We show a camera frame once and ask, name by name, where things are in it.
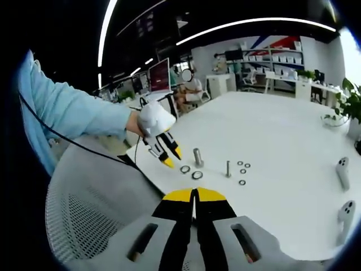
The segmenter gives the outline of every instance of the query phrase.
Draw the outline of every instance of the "green plant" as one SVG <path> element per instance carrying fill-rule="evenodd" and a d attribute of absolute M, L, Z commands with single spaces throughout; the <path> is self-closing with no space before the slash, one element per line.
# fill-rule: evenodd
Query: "green plant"
<path fill-rule="evenodd" d="M 123 91 L 120 95 L 118 95 L 118 102 L 121 102 L 122 100 L 125 100 L 126 98 L 134 99 L 135 94 L 131 90 Z"/>
<path fill-rule="evenodd" d="M 307 78 L 311 78 L 312 80 L 316 78 L 315 72 L 307 71 L 305 69 L 298 69 L 297 74 L 299 76 L 304 76 L 304 77 L 307 77 Z"/>
<path fill-rule="evenodd" d="M 335 114 L 349 119 L 357 119 L 361 124 L 361 86 L 357 86 L 345 78 L 342 82 L 342 88 L 348 90 L 350 96 L 345 98 L 341 95 L 341 92 L 336 94 L 339 105 L 334 108 Z M 336 120 L 336 115 L 325 115 L 324 119 Z"/>

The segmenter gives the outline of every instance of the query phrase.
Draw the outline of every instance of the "metal washer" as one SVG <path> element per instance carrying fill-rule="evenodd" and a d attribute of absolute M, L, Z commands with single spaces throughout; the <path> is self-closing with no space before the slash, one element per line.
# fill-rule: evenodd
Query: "metal washer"
<path fill-rule="evenodd" d="M 189 171 L 191 171 L 191 167 L 189 165 L 184 165 L 180 168 L 180 172 L 182 172 L 183 174 L 186 174 Z"/>
<path fill-rule="evenodd" d="M 194 171 L 193 173 L 192 173 L 192 179 L 193 180 L 199 180 L 200 178 L 202 178 L 203 177 L 203 172 L 202 171 Z"/>

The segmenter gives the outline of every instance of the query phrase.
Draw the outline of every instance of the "metal bolt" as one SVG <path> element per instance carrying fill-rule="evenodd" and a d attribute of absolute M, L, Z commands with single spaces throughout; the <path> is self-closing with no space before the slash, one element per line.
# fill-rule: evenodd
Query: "metal bolt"
<path fill-rule="evenodd" d="M 226 173 L 226 177 L 227 177 L 227 178 L 230 178 L 230 177 L 231 177 L 230 161 L 227 161 L 227 173 Z"/>
<path fill-rule="evenodd" d="M 194 159 L 196 160 L 196 168 L 202 168 L 204 166 L 204 161 L 201 158 L 201 152 L 199 148 L 193 149 Z"/>

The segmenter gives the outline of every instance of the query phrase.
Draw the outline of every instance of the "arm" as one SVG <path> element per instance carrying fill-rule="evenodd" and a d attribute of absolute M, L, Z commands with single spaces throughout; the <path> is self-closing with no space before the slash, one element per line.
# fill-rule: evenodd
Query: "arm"
<path fill-rule="evenodd" d="M 32 96 L 37 115 L 60 134 L 76 138 L 82 134 L 125 137 L 126 129 L 142 135 L 137 112 L 77 90 L 67 83 L 54 83 L 37 68 L 31 69 Z M 45 136 L 56 137 L 44 128 Z"/>

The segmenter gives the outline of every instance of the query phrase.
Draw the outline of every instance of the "black ceiling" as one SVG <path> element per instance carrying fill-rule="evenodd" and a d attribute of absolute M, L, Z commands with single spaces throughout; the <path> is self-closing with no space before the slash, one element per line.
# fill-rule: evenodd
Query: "black ceiling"
<path fill-rule="evenodd" d="M 101 69 L 98 68 L 99 37 L 109 0 L 46 1 L 39 16 L 44 18 L 47 29 L 43 27 L 43 31 L 39 31 L 40 41 L 32 49 L 48 76 L 92 91 L 98 86 L 99 72 L 106 84 L 108 76 L 121 72 L 128 75 L 137 67 L 144 67 L 146 60 L 156 59 L 157 51 L 161 58 L 176 59 L 194 47 L 238 37 L 284 34 L 310 36 L 324 42 L 335 38 L 334 33 L 312 25 L 263 22 L 220 29 L 175 46 L 176 42 L 195 33 L 233 21 L 288 17 L 308 19 L 337 29 L 341 27 L 341 23 L 335 24 L 328 10 L 317 0 L 222 0 L 217 2 L 218 5 L 209 0 L 167 0 L 150 11 L 153 13 L 152 32 L 139 38 L 139 27 L 133 23 L 119 34 L 138 15 L 159 2 L 118 0 L 105 39 Z M 143 19 L 150 12 L 141 17 L 142 24 L 147 23 Z M 178 30 L 177 19 L 188 24 Z"/>

